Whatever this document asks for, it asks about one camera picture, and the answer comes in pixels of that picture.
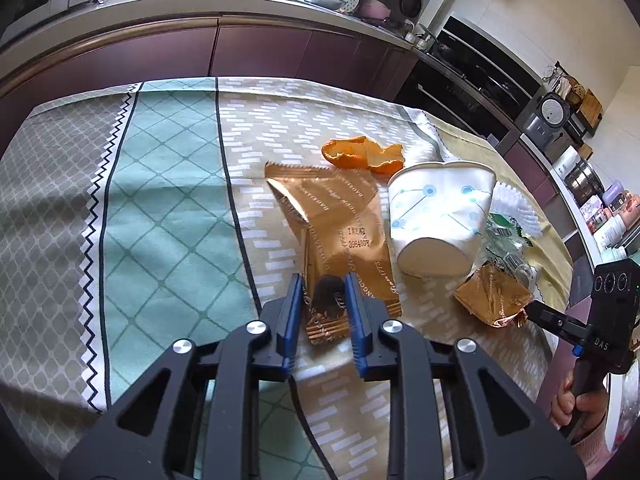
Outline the person's right hand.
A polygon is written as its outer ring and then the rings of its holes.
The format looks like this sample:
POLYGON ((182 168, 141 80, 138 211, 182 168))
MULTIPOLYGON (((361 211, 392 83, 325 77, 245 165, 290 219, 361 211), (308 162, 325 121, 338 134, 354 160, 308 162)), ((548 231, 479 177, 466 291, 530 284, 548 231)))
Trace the person's right hand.
POLYGON ((600 426, 608 411, 608 392, 600 385, 597 390, 575 396, 572 393, 574 370, 570 370, 551 401, 549 420, 556 429, 566 427, 576 412, 580 423, 573 434, 574 441, 582 439, 600 426))

